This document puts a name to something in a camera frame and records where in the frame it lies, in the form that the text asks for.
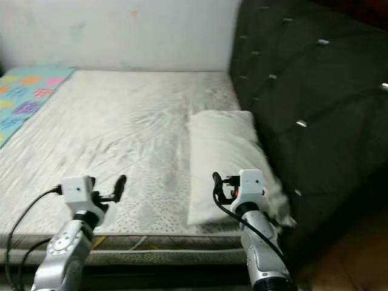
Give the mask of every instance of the black cable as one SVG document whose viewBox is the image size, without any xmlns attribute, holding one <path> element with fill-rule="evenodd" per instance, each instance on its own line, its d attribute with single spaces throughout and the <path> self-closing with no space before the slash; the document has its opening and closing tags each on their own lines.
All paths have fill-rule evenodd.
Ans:
<svg viewBox="0 0 388 291">
<path fill-rule="evenodd" d="M 253 231 L 255 234 L 257 234 L 279 257 L 279 259 L 283 262 L 286 269 L 290 271 L 290 268 L 288 267 L 288 264 L 286 262 L 286 259 L 284 258 L 283 254 L 280 252 L 280 250 L 265 236 L 263 235 L 258 229 L 254 228 L 249 222 L 243 220 L 242 218 L 235 215 L 233 212 L 227 210 L 224 206 L 219 203 L 216 197 L 216 193 L 213 192 L 213 199 L 215 204 L 225 213 L 229 214 L 231 217 L 233 217 L 238 222 L 244 224 L 246 227 L 248 227 L 251 231 Z"/>
<path fill-rule="evenodd" d="M 19 272 L 18 272 L 18 281 L 19 281 L 19 290 L 20 291 L 24 291 L 24 282 L 23 282 L 23 268 L 24 268 L 24 264 L 28 258 L 28 255 L 34 251 L 37 247 L 40 247 L 41 245 L 43 244 L 47 244 L 51 239 L 50 238 L 47 238 L 43 241 L 40 241 L 40 242 L 37 242 L 36 244 L 34 244 L 29 250 L 27 253 L 24 254 L 23 256 L 23 260 L 22 262 L 20 263 L 19 265 Z"/>
<path fill-rule="evenodd" d="M 38 202 L 38 200 L 40 200 L 42 197 L 44 197 L 45 195 L 47 195 L 49 193 L 61 194 L 62 193 L 61 186 L 56 186 L 56 187 L 52 188 L 51 190 L 44 192 L 43 194 L 40 194 L 37 198 L 35 198 L 34 201 L 32 201 L 30 203 L 30 205 L 28 205 L 28 207 L 23 211 L 22 215 L 19 217 L 19 219 L 17 220 L 15 225 L 12 227 L 12 230 L 8 235 L 7 250 L 5 252 L 5 260 L 4 260 L 5 261 L 4 262 L 4 264 L 5 264 L 5 276 L 7 277 L 8 284 L 10 285 L 12 290 L 14 290 L 14 291 L 19 291 L 19 289 L 17 288 L 15 282 L 13 281 L 11 271 L 10 271 L 10 251 L 11 251 L 11 240 L 12 240 L 13 233 L 15 232 L 15 229 L 17 228 L 19 223 L 22 221 L 23 217 L 25 217 L 27 212 L 31 209 L 31 207 L 33 207 L 34 204 Z"/>
</svg>

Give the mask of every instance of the bed frame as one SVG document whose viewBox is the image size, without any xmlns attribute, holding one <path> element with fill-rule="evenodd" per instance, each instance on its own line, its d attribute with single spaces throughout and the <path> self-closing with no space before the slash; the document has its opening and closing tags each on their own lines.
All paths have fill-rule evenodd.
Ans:
<svg viewBox="0 0 388 291">
<path fill-rule="evenodd" d="M 312 1 L 241 4 L 230 75 L 292 204 L 294 268 L 386 205 L 387 52 L 387 32 Z"/>
</svg>

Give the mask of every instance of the yellow cable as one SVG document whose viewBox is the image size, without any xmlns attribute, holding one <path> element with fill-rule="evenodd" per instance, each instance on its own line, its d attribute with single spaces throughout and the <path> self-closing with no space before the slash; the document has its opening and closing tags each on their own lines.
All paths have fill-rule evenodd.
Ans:
<svg viewBox="0 0 388 291">
<path fill-rule="evenodd" d="M 97 248 L 100 244 L 102 244 L 106 239 L 108 238 L 108 236 L 100 236 L 97 241 L 95 242 L 95 244 L 92 246 L 92 250 L 94 250 L 95 248 Z"/>
</svg>

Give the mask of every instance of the mattress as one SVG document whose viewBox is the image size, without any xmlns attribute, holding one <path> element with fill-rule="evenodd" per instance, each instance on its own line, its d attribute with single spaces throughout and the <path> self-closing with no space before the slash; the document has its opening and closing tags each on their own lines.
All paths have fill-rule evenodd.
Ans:
<svg viewBox="0 0 388 291">
<path fill-rule="evenodd" d="M 187 249 L 192 250 L 192 263 L 195 258 L 198 263 L 222 263 L 219 252 L 226 254 L 225 261 L 233 258 L 228 253 L 237 253 L 235 261 L 241 262 L 237 224 L 186 224 L 186 123 L 205 109 L 239 109 L 225 73 L 74 72 L 0 150 L 1 247 L 30 201 L 63 177 L 94 176 L 95 189 L 107 195 L 125 174 L 121 202 L 110 205 L 104 224 L 95 230 L 109 239 L 91 256 L 92 261 L 104 259 L 93 263 L 112 262 L 112 255 L 115 263 L 119 257 L 122 263 L 171 263 L 171 253 L 189 256 Z M 46 196 L 16 229 L 18 248 L 55 234 L 68 219 L 63 198 Z M 131 250 L 144 236 L 142 246 Z M 192 238 L 195 243 L 188 243 Z"/>
</svg>

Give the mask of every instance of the white wall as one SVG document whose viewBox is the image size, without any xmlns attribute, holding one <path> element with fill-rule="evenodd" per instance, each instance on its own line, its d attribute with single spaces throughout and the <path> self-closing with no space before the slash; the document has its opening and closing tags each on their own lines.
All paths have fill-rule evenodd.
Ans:
<svg viewBox="0 0 388 291">
<path fill-rule="evenodd" d="M 227 70 L 240 0 L 0 0 L 4 67 Z"/>
</svg>

